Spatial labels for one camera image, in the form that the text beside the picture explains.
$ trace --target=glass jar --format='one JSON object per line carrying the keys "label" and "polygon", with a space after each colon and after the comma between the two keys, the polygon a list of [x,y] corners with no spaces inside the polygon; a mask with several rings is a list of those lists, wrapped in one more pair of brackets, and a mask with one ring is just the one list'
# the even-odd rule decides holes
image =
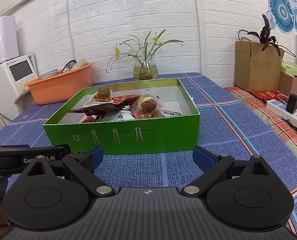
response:
{"label": "glass jar", "polygon": [[135,80],[149,80],[157,78],[158,69],[154,61],[154,55],[149,55],[146,59],[144,56],[133,57],[133,59],[133,76]]}

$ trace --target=white brick wall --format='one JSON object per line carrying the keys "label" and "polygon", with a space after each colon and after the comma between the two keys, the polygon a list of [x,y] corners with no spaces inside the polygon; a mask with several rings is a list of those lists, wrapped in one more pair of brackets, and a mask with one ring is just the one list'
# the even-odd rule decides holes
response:
{"label": "white brick wall", "polygon": [[[234,46],[240,29],[261,31],[262,13],[268,10],[267,0],[202,0],[205,16],[207,76],[222,87],[234,84]],[[280,45],[297,55],[297,32],[285,34],[277,27],[271,31]],[[285,53],[284,60],[297,59]]]}
{"label": "white brick wall", "polygon": [[[156,53],[160,73],[200,72],[200,45],[194,0],[68,0],[75,56],[94,61],[93,80],[132,76],[132,58],[122,59],[105,72],[114,46],[129,34],[144,38],[166,29],[163,40],[182,39]],[[16,17],[21,55],[33,52],[40,73],[72,59],[65,0],[32,0]]]}

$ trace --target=power strip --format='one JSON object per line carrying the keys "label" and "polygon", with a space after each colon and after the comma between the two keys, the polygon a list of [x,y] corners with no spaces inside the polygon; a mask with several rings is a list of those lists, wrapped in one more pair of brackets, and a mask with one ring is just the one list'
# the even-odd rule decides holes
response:
{"label": "power strip", "polygon": [[270,110],[274,114],[278,115],[279,117],[297,127],[297,112],[295,112],[294,114],[287,112],[286,105],[284,105],[283,103],[275,99],[269,100],[266,103],[266,109]]}

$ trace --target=triangular hole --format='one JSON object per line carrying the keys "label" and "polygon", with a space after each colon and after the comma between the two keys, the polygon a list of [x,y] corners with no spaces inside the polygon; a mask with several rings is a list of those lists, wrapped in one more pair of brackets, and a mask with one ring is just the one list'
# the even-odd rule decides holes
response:
{"label": "triangular hole", "polygon": [[44,166],[41,162],[36,162],[33,168],[28,173],[28,176],[45,174]]}
{"label": "triangular hole", "polygon": [[267,170],[264,168],[263,164],[261,162],[255,162],[253,169],[251,171],[252,174],[258,174],[258,175],[269,175]]}

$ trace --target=display screen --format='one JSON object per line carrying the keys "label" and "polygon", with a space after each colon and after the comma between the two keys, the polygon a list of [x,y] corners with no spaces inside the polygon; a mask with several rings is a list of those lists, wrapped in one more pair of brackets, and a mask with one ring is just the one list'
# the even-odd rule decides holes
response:
{"label": "display screen", "polygon": [[20,80],[21,78],[33,73],[27,60],[10,66],[10,71],[12,72],[15,81]]}

